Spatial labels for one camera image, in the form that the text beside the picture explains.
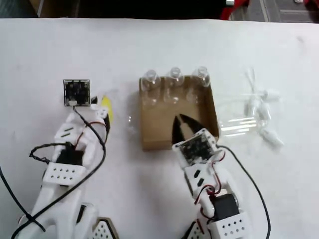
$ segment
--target clear glass bottle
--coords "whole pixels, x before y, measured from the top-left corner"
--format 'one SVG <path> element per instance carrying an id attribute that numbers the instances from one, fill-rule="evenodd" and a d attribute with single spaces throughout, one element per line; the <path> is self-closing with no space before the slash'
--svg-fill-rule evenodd
<path id="1" fill-rule="evenodd" d="M 164 101 L 175 104 L 183 95 L 184 75 L 173 67 L 164 79 Z"/>
<path id="2" fill-rule="evenodd" d="M 209 87 L 210 85 L 210 76 L 207 71 L 207 68 L 201 66 L 197 68 L 191 75 L 190 84 L 186 98 L 189 102 L 192 103 L 202 103 L 204 101 L 204 88 Z"/>
<path id="3" fill-rule="evenodd" d="M 142 102 L 154 106 L 160 98 L 160 77 L 155 70 L 148 70 L 141 79 Z"/>

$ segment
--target clear plastic tube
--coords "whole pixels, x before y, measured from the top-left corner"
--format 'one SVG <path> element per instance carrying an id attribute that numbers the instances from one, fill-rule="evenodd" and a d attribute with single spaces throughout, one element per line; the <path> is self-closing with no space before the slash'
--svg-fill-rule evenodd
<path id="1" fill-rule="evenodd" d="M 249 132 L 259 131 L 267 125 L 266 120 L 258 120 L 255 117 L 231 119 L 220 121 L 220 136 L 238 136 L 245 135 Z"/>

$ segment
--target circuit board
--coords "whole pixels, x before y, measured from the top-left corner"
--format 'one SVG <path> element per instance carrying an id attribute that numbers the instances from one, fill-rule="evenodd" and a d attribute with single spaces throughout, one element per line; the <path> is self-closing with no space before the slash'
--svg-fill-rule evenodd
<path id="1" fill-rule="evenodd" d="M 180 146 L 180 151 L 190 166 L 195 163 L 205 163 L 214 155 L 214 150 L 205 134 L 186 141 Z"/>
<path id="2" fill-rule="evenodd" d="M 65 106 L 90 106 L 90 80 L 63 80 Z"/>

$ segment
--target cardboard box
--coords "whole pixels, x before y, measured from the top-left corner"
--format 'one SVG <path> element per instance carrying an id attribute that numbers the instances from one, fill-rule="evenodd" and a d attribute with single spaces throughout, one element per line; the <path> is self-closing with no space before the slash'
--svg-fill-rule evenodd
<path id="1" fill-rule="evenodd" d="M 209 132 L 219 137 L 217 116 L 211 87 L 204 88 L 204 102 L 194 104 L 186 100 L 185 93 L 190 82 L 190 76 L 185 76 L 184 94 L 176 104 L 169 104 L 163 100 L 163 77 L 161 77 L 161 93 L 159 102 L 153 107 L 145 107 L 142 103 L 140 79 L 140 111 L 141 111 L 141 139 L 143 150 L 171 149 L 171 134 L 174 118 L 177 114 L 184 114 L 194 118 L 204 125 Z"/>

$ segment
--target white tabletop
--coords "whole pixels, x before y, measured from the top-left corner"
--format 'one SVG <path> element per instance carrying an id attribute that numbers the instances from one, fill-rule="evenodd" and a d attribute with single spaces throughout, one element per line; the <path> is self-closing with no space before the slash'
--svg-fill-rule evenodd
<path id="1" fill-rule="evenodd" d="M 243 103 L 222 94 L 249 92 L 253 67 L 259 88 L 281 92 L 271 125 L 285 146 L 275 152 L 256 134 L 221 139 L 262 191 L 272 239 L 318 238 L 319 26 L 217 20 L 0 19 L 0 165 L 13 191 L 31 210 L 45 165 L 30 150 L 53 141 L 69 109 L 63 79 L 90 79 L 92 93 L 108 92 L 115 123 L 107 160 L 90 179 L 86 201 L 110 217 L 120 238 L 176 239 L 198 208 L 171 151 L 143 153 L 137 127 L 138 78 L 148 69 L 184 74 L 204 65 L 212 78 L 217 116 L 243 114 Z M 265 238 L 261 201 L 227 154 L 224 164 L 241 190 L 254 228 Z M 0 183 L 1 238 L 22 212 Z"/>

